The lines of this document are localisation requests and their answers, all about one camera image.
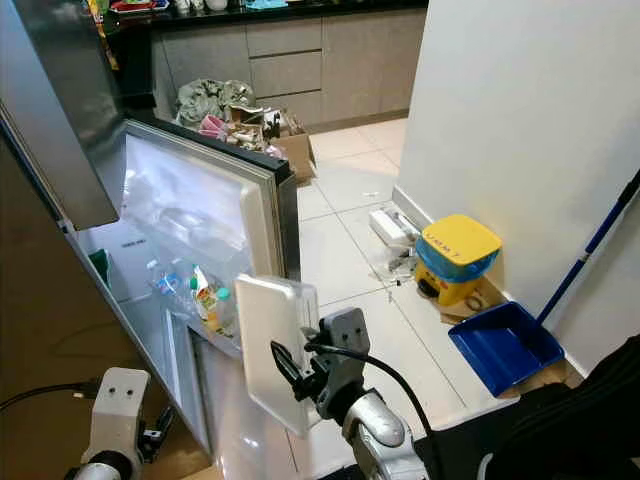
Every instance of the blue dustpan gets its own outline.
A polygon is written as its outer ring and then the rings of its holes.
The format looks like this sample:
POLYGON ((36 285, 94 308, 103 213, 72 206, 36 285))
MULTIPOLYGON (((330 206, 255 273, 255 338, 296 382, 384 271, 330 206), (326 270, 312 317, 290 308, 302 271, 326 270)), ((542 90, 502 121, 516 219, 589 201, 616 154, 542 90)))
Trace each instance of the blue dustpan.
POLYGON ((542 322, 576 278, 624 207, 640 187, 640 170, 618 197, 583 255, 571 268, 538 318, 516 302, 474 315, 449 330, 449 336, 489 391, 498 396, 564 357, 564 350, 542 322))

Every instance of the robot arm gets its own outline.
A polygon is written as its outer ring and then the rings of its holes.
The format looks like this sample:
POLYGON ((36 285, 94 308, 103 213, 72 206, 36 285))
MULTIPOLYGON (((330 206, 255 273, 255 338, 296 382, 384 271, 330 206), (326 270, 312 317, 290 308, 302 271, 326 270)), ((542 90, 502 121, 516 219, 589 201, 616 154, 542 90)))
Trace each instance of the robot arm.
MULTIPOLYGON (((323 318, 320 330, 304 329, 310 345, 327 345, 368 354, 370 343, 362 311, 348 308, 323 318)), ((278 370, 296 400, 310 398, 320 416, 342 427, 358 466, 369 480, 428 480, 413 448, 407 422, 395 415, 375 390, 364 390, 364 362, 335 353, 311 359, 302 371, 283 345, 271 343, 278 370)))

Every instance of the white power strip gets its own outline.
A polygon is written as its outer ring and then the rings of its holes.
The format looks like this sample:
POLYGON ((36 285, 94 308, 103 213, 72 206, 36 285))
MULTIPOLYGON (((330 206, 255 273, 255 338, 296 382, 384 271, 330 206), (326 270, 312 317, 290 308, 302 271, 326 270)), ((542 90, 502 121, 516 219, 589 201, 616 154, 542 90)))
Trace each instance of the white power strip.
POLYGON ((406 222, 406 230, 411 231, 409 235, 384 210, 369 212, 369 225, 389 247, 410 247, 414 243, 412 234, 417 233, 417 230, 406 219, 400 221, 403 226, 406 222))

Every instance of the bottle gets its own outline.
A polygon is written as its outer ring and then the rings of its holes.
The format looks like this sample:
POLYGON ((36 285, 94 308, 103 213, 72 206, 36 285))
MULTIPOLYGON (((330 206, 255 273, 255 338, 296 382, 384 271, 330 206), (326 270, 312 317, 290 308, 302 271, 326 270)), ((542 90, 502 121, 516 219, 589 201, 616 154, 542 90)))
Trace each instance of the bottle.
POLYGON ((157 260, 147 263, 149 271, 149 284, 151 288, 165 298, 169 304, 169 309, 195 315, 195 305, 186 284, 186 280, 178 275, 174 262, 169 268, 161 265, 157 260))
POLYGON ((202 270, 197 265, 193 266, 193 276, 189 282, 198 315, 212 330, 217 330, 220 325, 216 313, 216 294, 213 285, 210 285, 202 270))
POLYGON ((218 314, 218 323, 224 334, 231 335, 233 333, 235 308, 231 300, 231 292, 228 288, 219 288, 216 292, 216 313, 218 314))

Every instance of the refrigerator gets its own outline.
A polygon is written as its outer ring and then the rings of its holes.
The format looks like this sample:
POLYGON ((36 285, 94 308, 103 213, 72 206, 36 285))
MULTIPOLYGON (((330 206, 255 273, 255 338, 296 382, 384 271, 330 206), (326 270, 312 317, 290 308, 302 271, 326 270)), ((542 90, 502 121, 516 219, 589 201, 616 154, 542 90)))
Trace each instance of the refrigerator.
POLYGON ((227 287, 299 279, 288 163, 126 114, 81 2, 0 5, 2 133, 60 235, 225 478, 295 478, 286 432, 247 395, 239 333, 207 328, 153 279, 154 265, 227 287))

